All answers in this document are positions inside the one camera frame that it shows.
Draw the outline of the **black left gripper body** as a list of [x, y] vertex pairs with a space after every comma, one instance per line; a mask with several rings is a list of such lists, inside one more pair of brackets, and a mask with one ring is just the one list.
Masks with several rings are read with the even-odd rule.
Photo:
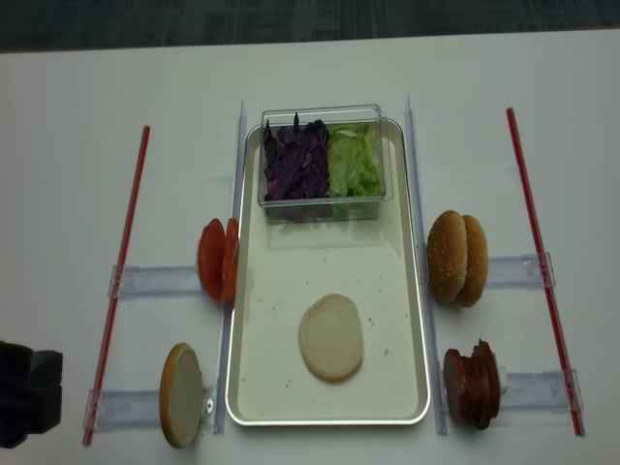
[[44, 434], [62, 415], [63, 355], [1, 343], [1, 447]]

